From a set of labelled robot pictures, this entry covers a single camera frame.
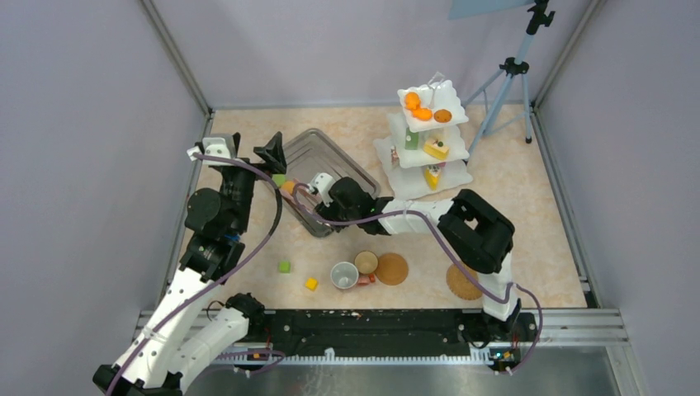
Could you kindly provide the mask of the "orange round macaron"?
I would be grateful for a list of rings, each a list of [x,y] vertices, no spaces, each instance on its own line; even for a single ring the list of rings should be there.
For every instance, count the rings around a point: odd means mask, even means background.
[[[287,180],[280,185],[280,190],[281,192],[284,192],[287,195],[291,196],[294,192],[295,186],[296,183],[294,181]]]

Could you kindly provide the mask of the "white strawberry cake slice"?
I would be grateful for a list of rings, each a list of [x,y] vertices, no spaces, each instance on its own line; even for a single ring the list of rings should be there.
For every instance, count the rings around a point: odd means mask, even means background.
[[[395,146],[390,147],[390,165],[392,167],[398,167],[400,165],[400,157]]]

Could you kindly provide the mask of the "smooth brown round coaster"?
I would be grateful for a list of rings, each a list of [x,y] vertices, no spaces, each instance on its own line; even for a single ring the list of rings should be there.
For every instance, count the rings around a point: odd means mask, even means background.
[[[409,265],[401,255],[385,253],[379,256],[374,274],[385,285],[399,285],[408,277]]]

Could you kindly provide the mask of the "green cake cube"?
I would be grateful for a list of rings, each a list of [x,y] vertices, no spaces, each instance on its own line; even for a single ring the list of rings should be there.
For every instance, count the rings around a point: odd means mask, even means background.
[[[404,137],[404,149],[405,150],[417,150],[420,144],[420,136],[418,132],[413,132],[410,129],[406,129]]]

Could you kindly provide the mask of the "yellow cheese cake wedge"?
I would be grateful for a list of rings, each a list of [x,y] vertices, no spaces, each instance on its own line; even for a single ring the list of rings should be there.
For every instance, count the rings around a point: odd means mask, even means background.
[[[424,179],[431,191],[438,189],[442,177],[442,168],[438,165],[428,165],[423,170]]]

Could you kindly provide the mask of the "orange bear cookie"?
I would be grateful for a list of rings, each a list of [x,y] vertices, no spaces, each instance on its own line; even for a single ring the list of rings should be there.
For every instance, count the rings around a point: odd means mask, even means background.
[[[433,118],[433,112],[428,108],[416,108],[411,111],[411,114],[413,118],[421,121],[429,121]]]

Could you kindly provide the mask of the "orange flower cookie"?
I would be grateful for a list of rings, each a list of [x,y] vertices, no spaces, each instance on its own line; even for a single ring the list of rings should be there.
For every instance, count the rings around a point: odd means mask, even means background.
[[[415,111],[421,107],[421,99],[418,93],[408,92],[404,96],[404,108],[409,111]]]

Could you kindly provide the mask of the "brown round cookie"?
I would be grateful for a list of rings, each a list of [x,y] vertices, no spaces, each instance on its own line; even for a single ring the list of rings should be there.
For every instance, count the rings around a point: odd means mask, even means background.
[[[438,123],[448,123],[452,120],[452,113],[447,109],[440,109],[433,112],[433,119]]]

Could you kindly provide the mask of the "pink-handled metal tongs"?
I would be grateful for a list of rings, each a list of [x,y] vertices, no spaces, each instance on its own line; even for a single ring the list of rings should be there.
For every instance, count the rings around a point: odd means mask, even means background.
[[[305,189],[299,189],[294,196],[286,190],[280,190],[280,192],[284,202],[297,214],[300,213],[300,210],[296,203],[304,206],[308,211],[313,211],[317,205],[315,196],[309,194]]]

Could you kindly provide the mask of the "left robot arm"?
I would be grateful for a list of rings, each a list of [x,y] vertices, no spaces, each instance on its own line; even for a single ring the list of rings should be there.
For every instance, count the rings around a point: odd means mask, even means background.
[[[193,232],[170,286],[147,324],[112,364],[101,365],[92,382],[106,395],[183,395],[217,356],[241,339],[254,341],[265,328],[264,307],[249,294],[231,298],[222,310],[189,337],[193,323],[217,290],[270,240],[281,220],[282,196],[263,240],[245,251],[256,182],[275,187],[286,172],[282,134],[276,132],[254,153],[252,163],[238,155],[241,135],[212,135],[188,150],[193,161],[215,169],[220,188],[201,188],[187,201],[185,226]]]

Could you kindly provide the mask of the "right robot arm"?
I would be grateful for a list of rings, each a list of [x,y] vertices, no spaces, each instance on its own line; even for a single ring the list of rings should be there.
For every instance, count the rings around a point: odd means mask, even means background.
[[[518,327],[522,303],[514,291],[512,222],[475,191],[462,189],[445,200],[399,200],[373,197],[351,177],[333,179],[317,174],[305,190],[321,201],[309,214],[319,222],[343,229],[356,225],[370,235],[431,234],[461,272],[483,295],[486,333],[505,340]]]

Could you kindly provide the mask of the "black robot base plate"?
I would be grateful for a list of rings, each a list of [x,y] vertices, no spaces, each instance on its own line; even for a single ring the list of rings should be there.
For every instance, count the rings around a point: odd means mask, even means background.
[[[289,358],[322,356],[328,348],[339,357],[423,358],[522,345],[536,330],[531,313],[499,324],[478,309],[278,309],[255,319],[245,339]]]

